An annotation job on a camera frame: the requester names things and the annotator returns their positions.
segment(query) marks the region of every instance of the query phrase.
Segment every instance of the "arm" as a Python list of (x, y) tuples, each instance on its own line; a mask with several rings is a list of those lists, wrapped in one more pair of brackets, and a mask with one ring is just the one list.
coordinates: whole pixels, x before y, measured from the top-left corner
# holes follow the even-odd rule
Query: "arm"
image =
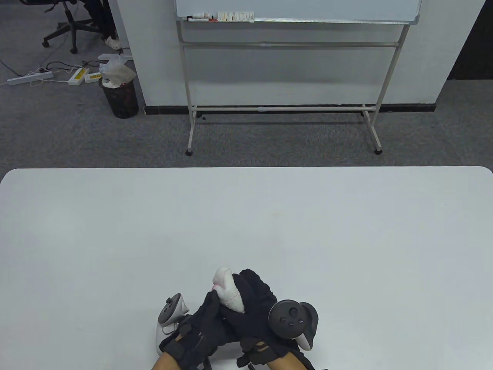
[(307, 370), (307, 368), (291, 352), (286, 356), (268, 362), (270, 370)]
[[(178, 335), (176, 341), (181, 339), (181, 335)], [(181, 370), (178, 366), (176, 360), (171, 357), (169, 354), (164, 352), (160, 358), (156, 361), (152, 370)]]

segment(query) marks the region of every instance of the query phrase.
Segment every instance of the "whiteboard frame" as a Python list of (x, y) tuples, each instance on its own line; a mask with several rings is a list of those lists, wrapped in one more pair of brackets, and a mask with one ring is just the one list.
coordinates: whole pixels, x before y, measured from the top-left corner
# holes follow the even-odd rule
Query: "whiteboard frame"
[[(190, 120), (190, 134), (188, 136), (188, 146), (185, 151), (187, 156), (193, 154), (192, 142), (193, 134), (195, 130), (195, 125), (197, 123), (197, 118), (202, 115), (202, 112), (234, 112), (234, 111), (250, 111), (250, 112), (348, 112), (348, 111), (358, 111), (363, 116), (363, 120), (366, 123), (370, 137), (372, 139), (373, 145), (375, 146), (374, 153), (376, 155), (382, 154), (382, 144), (375, 130), (375, 122), (380, 112), (382, 102), (387, 92), (388, 85), (392, 78), (395, 66), (399, 59), (399, 55), (402, 50), (404, 41), (406, 40), (409, 28), (411, 25), (417, 24), (419, 21), (419, 11), (421, 9), (422, 0), (419, 2), (418, 14), (414, 22), (379, 22), (379, 21), (335, 21), (335, 20), (302, 20), (302, 19), (270, 19), (270, 18), (255, 18), (255, 22), (280, 22), (280, 23), (291, 23), (291, 24), (301, 24), (301, 23), (363, 23), (363, 24), (394, 24), (402, 25), (402, 31), (398, 41), (395, 42), (204, 42), (204, 41), (186, 41), (183, 39), (183, 25), (185, 23), (190, 23), (187, 18), (178, 17), (176, 10), (176, 0), (174, 0), (175, 5), (175, 17), (176, 17), (176, 32), (178, 36), (178, 43), (180, 47), (180, 58), (181, 67), (183, 71), (183, 80), (185, 84), (185, 93), (188, 105), (188, 117)], [(211, 29), (217, 24), (224, 24), (225, 22), (204, 22), (202, 24), (208, 24)], [(383, 81), (378, 99), (375, 105), (358, 105), (358, 106), (234, 106), (234, 107), (206, 107), (200, 106), (192, 101), (192, 96), (190, 93), (190, 73), (188, 71), (188, 62), (186, 59), (186, 49), (187, 48), (207, 48), (207, 49), (243, 49), (243, 48), (280, 48), (280, 49), (310, 49), (310, 50), (326, 50), (326, 49), (337, 49), (337, 48), (395, 48), (392, 60), (387, 70), (387, 74)]]
[[(187, 20), (187, 17), (178, 16), (177, 0), (173, 1), (175, 18), (177, 20)], [(419, 0), (416, 16), (411, 22), (404, 21), (382, 21), (382, 20), (345, 20), (345, 19), (297, 19), (297, 18), (262, 18), (255, 17), (255, 22), (271, 22), (271, 23), (340, 23), (340, 24), (394, 24), (394, 25), (416, 25), (420, 20), (421, 4), (423, 0)]]

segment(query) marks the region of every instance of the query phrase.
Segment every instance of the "plastic bag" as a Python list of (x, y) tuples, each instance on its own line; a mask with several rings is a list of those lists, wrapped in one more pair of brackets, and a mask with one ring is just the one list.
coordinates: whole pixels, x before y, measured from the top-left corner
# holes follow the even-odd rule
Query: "plastic bag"
[(106, 64), (99, 64), (99, 72), (101, 72), (103, 79), (108, 79), (116, 86), (132, 81), (137, 75), (133, 70), (125, 66), (127, 60), (127, 58), (122, 58), (118, 55), (108, 60)]

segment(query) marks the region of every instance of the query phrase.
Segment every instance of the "whiteboard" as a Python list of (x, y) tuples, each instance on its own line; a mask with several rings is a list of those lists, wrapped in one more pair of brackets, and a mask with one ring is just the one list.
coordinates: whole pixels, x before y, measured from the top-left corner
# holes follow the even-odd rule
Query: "whiteboard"
[(255, 21), (399, 23), (418, 21), (421, 0), (175, 0), (178, 17), (253, 11)]

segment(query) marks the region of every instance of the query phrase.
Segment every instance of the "chair base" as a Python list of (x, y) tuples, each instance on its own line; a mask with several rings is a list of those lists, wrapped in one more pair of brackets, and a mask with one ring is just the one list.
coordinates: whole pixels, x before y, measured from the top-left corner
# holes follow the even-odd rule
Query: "chair base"
[(77, 43), (76, 43), (77, 42), (77, 31), (81, 30), (81, 31), (87, 31), (87, 32), (95, 32), (98, 34), (100, 34), (101, 31), (96, 27), (89, 26), (89, 24), (93, 23), (92, 19), (86, 19), (83, 21), (76, 22), (73, 19), (72, 13), (68, 9), (67, 4), (65, 4), (65, 1), (63, 1), (62, 4), (64, 5), (64, 8), (65, 8), (65, 15), (67, 16), (67, 22), (59, 23), (57, 30), (55, 32), (49, 34), (48, 36), (46, 36), (43, 39), (42, 45), (43, 45), (43, 47), (49, 47), (50, 46), (50, 44), (48, 42), (49, 40), (51, 40), (52, 38), (58, 37), (60, 35), (66, 34), (67, 32), (70, 32), (72, 35), (72, 49), (70, 49), (70, 52), (72, 54), (77, 54), (77, 52), (78, 52)]

